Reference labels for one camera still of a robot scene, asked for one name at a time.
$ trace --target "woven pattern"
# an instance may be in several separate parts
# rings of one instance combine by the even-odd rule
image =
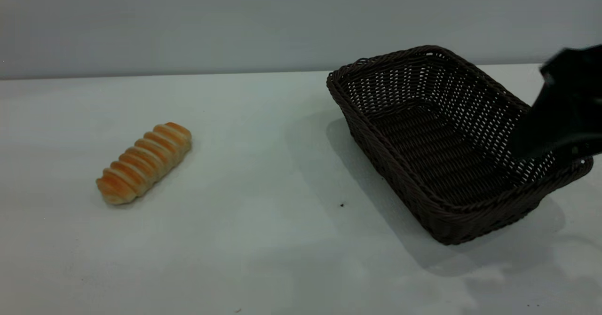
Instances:
[[[529,106],[442,47],[358,60],[327,86],[370,162],[443,244],[520,220],[593,165],[514,159],[506,145]]]

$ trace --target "brown woven basket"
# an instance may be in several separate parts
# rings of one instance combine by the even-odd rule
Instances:
[[[442,47],[361,59],[327,85],[370,162],[443,244],[520,220],[594,163],[514,159],[506,144],[529,105]]]

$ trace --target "basket bottom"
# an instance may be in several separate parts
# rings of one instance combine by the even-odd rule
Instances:
[[[508,176],[429,107],[413,107],[372,122],[439,197],[471,205],[514,187]]]

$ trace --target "basket rim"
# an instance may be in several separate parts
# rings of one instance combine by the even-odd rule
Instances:
[[[342,79],[350,73],[357,73],[359,71],[369,71],[370,69],[379,66],[383,63],[389,63],[394,60],[400,60],[418,53],[422,54],[430,52],[443,54],[450,60],[453,60],[454,62],[458,63],[458,66],[464,67],[464,69],[466,69],[473,75],[476,75],[479,81],[483,81],[484,86],[490,88],[491,90],[495,90],[496,92],[501,94],[503,98],[508,102],[508,104],[513,105],[514,108],[520,110],[531,109],[529,105],[524,103],[521,99],[517,98],[514,94],[509,92],[504,86],[492,79],[489,75],[484,73],[484,71],[480,70],[477,66],[468,62],[461,56],[458,56],[454,52],[444,47],[439,47],[436,45],[424,45],[420,47],[413,47],[410,49],[374,56],[372,58],[361,58],[352,64],[347,64],[345,66],[340,67],[338,70],[329,73],[327,78],[327,86],[331,90],[335,90],[337,94],[339,94],[340,97],[342,97],[345,104],[349,108],[351,108],[357,116],[360,117],[364,124],[368,126],[370,131],[374,133],[374,135],[377,137],[378,141],[382,143],[383,146],[385,146],[385,149],[387,150],[387,152],[389,152],[390,156],[395,161],[397,161],[398,165],[400,165],[402,169],[406,171],[410,179],[413,180],[417,187],[419,187],[424,199],[426,199],[426,201],[429,201],[432,204],[431,207],[435,207],[438,209],[442,208],[445,212],[450,214],[468,214],[473,212],[480,212],[482,210],[486,210],[487,208],[495,206],[505,200],[511,199],[516,195],[524,194],[526,191],[533,190],[539,186],[545,186],[551,181],[556,181],[556,184],[560,185],[559,187],[564,186],[565,184],[568,184],[570,182],[570,178],[574,174],[578,174],[580,171],[585,171],[587,173],[589,172],[589,170],[591,170],[594,161],[592,157],[588,157],[585,159],[585,163],[583,164],[580,161],[573,161],[570,165],[557,169],[557,171],[549,174],[541,180],[529,182],[528,184],[514,187],[512,189],[504,191],[501,195],[498,195],[497,197],[492,197],[490,199],[479,201],[474,204],[458,206],[450,204],[446,199],[439,197],[434,191],[432,191],[432,189],[429,186],[424,184],[423,180],[420,178],[417,172],[411,169],[408,160],[404,156],[402,156],[402,154],[400,154],[400,152],[391,144],[389,139],[385,137],[385,135],[383,135],[380,132],[380,130],[376,126],[374,126],[374,124],[372,124],[370,119],[359,109],[359,107],[357,107],[357,105],[355,105],[355,103],[353,103],[349,95],[346,93],[346,91],[342,89],[342,86],[340,86],[339,84],[340,79]]]

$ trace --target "golden-brown crust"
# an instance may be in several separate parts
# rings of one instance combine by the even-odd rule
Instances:
[[[96,180],[105,201],[125,204],[146,193],[183,159],[191,140],[190,131],[173,122],[145,133]]]

